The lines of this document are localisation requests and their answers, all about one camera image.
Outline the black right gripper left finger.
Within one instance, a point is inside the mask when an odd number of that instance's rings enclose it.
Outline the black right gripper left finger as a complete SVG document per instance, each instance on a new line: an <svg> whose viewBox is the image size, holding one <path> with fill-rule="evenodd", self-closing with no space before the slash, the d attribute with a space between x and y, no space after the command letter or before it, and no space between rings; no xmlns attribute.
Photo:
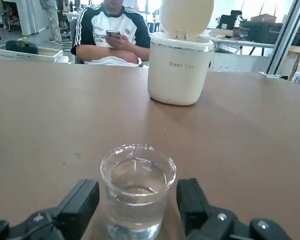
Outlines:
<svg viewBox="0 0 300 240"><path fill-rule="evenodd" d="M0 219L0 240L80 240L100 201L99 183L81 179L55 207L10 226Z"/></svg>

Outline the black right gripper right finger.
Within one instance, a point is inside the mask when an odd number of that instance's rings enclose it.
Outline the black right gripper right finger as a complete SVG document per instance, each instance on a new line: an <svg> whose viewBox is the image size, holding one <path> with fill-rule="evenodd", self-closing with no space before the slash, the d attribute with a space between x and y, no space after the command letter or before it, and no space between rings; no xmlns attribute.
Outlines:
<svg viewBox="0 0 300 240"><path fill-rule="evenodd" d="M210 204L196 178L180 179L176 202L188 240L300 240L300 182L259 178L243 190L256 208L248 223L231 209Z"/></svg>

